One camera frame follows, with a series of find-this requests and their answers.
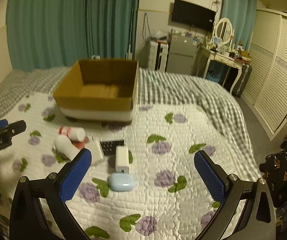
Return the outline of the white plastic bottle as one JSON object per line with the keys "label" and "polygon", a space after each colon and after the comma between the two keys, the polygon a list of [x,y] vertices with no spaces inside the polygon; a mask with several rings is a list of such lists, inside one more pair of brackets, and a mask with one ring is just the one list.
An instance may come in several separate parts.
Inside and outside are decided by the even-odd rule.
{"label": "white plastic bottle", "polygon": [[69,160],[73,160],[80,151],[68,137],[62,134],[55,138],[54,147],[57,152],[64,154]]}

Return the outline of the white bottle red label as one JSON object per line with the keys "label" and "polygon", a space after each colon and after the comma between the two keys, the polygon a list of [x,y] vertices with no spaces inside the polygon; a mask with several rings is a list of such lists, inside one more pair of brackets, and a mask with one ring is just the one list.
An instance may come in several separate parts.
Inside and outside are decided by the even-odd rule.
{"label": "white bottle red label", "polygon": [[58,133],[65,135],[72,141],[84,141],[86,136],[85,130],[81,127],[61,126]]}

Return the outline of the white power bank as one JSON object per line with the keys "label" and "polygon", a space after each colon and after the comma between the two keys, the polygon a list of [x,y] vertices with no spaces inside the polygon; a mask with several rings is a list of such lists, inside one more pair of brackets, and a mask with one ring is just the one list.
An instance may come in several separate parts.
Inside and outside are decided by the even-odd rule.
{"label": "white power bank", "polygon": [[97,165],[104,161],[105,156],[98,140],[89,141],[87,143],[87,149],[90,150],[92,154],[92,165]]}

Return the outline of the light blue earbuds case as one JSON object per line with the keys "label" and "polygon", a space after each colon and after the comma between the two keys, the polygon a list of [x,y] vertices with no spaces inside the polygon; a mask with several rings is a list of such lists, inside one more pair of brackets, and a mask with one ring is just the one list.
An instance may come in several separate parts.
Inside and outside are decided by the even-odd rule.
{"label": "light blue earbuds case", "polygon": [[132,191],[135,188],[135,182],[130,174],[113,173],[109,177],[109,187],[116,192]]}

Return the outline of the black remote control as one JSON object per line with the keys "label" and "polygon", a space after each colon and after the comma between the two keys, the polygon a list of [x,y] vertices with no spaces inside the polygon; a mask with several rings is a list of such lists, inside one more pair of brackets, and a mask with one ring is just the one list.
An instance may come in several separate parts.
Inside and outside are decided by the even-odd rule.
{"label": "black remote control", "polygon": [[124,146],[124,140],[100,141],[101,149],[105,157],[115,155],[118,146]]}

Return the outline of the white charger adapter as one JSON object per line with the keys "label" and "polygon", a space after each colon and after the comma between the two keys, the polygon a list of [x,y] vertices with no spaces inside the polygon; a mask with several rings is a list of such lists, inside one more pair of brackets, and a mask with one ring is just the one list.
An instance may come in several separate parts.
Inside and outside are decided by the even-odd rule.
{"label": "white charger adapter", "polygon": [[118,173],[130,172],[129,150],[126,146],[117,146],[115,152],[115,170]]}

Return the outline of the red patterned card case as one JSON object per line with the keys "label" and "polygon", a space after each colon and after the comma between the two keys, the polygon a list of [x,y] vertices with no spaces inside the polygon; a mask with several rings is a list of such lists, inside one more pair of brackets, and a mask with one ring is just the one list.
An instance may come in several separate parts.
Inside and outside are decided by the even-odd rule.
{"label": "red patterned card case", "polygon": [[83,141],[72,141],[72,144],[79,150],[86,147],[86,143],[89,142],[89,138],[85,137]]}

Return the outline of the black printed clothing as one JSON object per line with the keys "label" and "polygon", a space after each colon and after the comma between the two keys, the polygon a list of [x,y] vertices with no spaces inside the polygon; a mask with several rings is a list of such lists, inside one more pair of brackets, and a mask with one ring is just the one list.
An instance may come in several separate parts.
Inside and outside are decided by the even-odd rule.
{"label": "black printed clothing", "polygon": [[282,142],[279,153],[270,154],[259,165],[268,184],[276,217],[281,221],[281,230],[287,230],[287,140]]}

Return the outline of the brown cardboard box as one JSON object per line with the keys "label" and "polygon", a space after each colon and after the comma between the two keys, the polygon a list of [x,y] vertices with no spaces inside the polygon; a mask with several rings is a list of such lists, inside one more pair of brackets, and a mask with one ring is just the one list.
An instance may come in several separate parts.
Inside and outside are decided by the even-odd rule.
{"label": "brown cardboard box", "polygon": [[138,61],[82,59],[71,67],[53,97],[68,118],[131,122],[138,76]]}

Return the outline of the floral white quilt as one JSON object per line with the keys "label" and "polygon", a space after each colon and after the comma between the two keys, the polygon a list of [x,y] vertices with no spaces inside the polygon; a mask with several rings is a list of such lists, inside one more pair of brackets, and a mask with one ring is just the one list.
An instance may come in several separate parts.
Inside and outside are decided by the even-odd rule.
{"label": "floral white quilt", "polygon": [[[7,235],[19,178],[44,178],[68,161],[56,153],[54,140],[69,121],[52,96],[41,93],[22,98],[5,118],[27,124],[26,131],[0,151],[0,229]],[[218,132],[197,105],[139,106],[128,126],[85,122],[82,127],[87,142],[124,141],[135,183],[129,192],[110,188],[113,157],[88,170],[67,205],[83,230],[97,239],[197,237],[219,206],[194,167],[197,150],[204,150],[226,173],[242,180],[256,180],[260,175],[249,141],[238,144]]]}

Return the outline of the teal curtain left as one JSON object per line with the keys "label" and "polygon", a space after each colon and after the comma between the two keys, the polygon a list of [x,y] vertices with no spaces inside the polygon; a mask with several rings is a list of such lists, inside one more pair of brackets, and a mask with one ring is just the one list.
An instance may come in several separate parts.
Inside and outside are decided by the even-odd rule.
{"label": "teal curtain left", "polygon": [[32,71],[79,59],[129,58],[139,0],[7,0],[12,67]]}

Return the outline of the teal curtain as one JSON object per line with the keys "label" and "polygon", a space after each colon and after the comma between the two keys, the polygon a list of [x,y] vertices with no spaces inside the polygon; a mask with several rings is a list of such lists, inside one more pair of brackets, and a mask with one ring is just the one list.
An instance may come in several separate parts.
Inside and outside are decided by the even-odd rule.
{"label": "teal curtain", "polygon": [[7,0],[12,67],[32,71],[79,59],[129,58],[139,0]]}
{"label": "teal curtain", "polygon": [[221,17],[228,18],[235,29],[233,44],[242,42],[248,50],[256,21],[257,0],[223,0]]}

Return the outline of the dark suitcase beside table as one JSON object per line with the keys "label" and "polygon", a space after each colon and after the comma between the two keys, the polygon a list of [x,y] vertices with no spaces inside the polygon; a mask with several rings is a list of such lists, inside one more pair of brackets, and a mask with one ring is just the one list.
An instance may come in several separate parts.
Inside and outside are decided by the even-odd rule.
{"label": "dark suitcase beside table", "polygon": [[232,90],[232,94],[234,96],[238,98],[241,97],[246,87],[246,84],[248,83],[251,72],[252,72],[252,67],[249,64],[243,64],[241,76],[239,77],[237,83],[235,84]]}

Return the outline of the blue laundry basket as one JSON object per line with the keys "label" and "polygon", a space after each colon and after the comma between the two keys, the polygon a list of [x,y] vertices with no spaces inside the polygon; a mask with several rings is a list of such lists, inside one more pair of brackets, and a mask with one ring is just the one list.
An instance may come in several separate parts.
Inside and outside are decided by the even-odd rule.
{"label": "blue laundry basket", "polygon": [[214,70],[209,70],[206,75],[206,79],[219,83],[221,78],[221,73],[215,72]]}

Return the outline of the grey checkered bedsheet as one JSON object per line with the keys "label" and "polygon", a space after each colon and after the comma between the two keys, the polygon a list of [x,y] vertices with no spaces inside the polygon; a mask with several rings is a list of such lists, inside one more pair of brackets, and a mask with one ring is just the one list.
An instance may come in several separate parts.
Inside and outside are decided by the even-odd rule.
{"label": "grey checkered bedsheet", "polygon": [[[13,70],[0,84],[0,118],[25,96],[35,92],[54,92],[69,69],[55,67],[32,72]],[[233,96],[218,83],[190,75],[154,73],[140,68],[137,103],[196,104],[242,157],[248,161],[254,159],[243,112]]]}

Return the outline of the white dressing table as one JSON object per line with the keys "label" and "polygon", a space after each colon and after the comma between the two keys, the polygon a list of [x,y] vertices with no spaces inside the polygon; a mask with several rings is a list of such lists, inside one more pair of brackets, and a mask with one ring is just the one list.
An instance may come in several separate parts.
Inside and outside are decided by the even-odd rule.
{"label": "white dressing table", "polygon": [[205,64],[205,68],[204,68],[204,72],[203,72],[203,75],[202,77],[205,79],[206,78],[206,75],[207,75],[207,72],[208,72],[208,68],[209,68],[209,65],[212,61],[214,62],[218,62],[218,63],[221,63],[225,66],[228,66],[229,69],[227,71],[227,74],[225,76],[225,79],[224,79],[224,82],[223,82],[223,85],[226,83],[226,80],[227,80],[227,77],[229,75],[229,72],[230,72],[230,69],[231,68],[235,68],[238,70],[238,73],[237,73],[237,76],[234,80],[234,82],[232,83],[231,85],[231,88],[230,88],[230,94],[232,95],[232,91],[233,89],[235,88],[235,85],[237,84],[237,82],[239,81],[239,78],[241,77],[242,75],[242,67],[246,64],[248,64],[247,62],[244,62],[238,58],[233,58],[233,57],[229,57],[229,56],[225,56],[223,54],[220,54],[218,52],[215,52],[213,50],[210,50],[210,49],[207,49],[205,46],[202,46],[201,49],[200,49],[200,52],[201,54],[207,58],[207,62]]}

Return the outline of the white louvered wardrobe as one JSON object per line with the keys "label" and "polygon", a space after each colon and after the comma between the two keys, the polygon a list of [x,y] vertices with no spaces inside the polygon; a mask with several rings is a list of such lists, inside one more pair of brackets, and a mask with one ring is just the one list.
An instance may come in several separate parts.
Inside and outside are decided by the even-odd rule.
{"label": "white louvered wardrobe", "polygon": [[258,9],[249,53],[252,72],[242,99],[270,140],[287,123],[287,14]]}

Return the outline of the white suitcase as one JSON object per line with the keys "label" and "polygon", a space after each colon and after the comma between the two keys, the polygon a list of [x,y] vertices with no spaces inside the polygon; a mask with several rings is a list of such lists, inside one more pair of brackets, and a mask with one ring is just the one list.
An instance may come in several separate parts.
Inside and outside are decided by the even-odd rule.
{"label": "white suitcase", "polygon": [[166,71],[168,43],[163,41],[149,41],[147,68],[158,72]]}

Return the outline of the grey small refrigerator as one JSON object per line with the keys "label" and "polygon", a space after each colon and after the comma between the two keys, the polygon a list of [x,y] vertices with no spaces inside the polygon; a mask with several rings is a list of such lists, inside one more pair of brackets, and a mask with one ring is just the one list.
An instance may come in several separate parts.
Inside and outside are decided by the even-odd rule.
{"label": "grey small refrigerator", "polygon": [[199,44],[200,40],[196,37],[172,35],[166,72],[192,75]]}

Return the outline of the oval white vanity mirror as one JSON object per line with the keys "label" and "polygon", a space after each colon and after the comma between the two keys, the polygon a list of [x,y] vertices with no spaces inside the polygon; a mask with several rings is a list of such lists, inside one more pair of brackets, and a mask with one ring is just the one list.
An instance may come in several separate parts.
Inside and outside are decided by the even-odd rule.
{"label": "oval white vanity mirror", "polygon": [[214,28],[214,35],[221,38],[221,44],[228,44],[234,36],[231,21],[228,18],[221,18]]}

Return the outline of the teal curtain right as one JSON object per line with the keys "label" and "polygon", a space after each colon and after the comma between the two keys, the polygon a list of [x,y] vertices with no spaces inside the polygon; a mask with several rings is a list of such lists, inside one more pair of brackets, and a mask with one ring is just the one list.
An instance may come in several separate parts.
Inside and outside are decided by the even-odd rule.
{"label": "teal curtain right", "polygon": [[221,17],[228,18],[235,29],[233,44],[242,42],[248,50],[256,21],[257,0],[223,0]]}

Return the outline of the black wall television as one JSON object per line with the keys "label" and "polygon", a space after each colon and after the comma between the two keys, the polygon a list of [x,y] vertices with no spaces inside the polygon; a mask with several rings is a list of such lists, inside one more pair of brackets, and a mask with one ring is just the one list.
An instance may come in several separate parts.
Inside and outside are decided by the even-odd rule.
{"label": "black wall television", "polygon": [[197,4],[174,0],[172,22],[183,23],[211,32],[216,12]]}

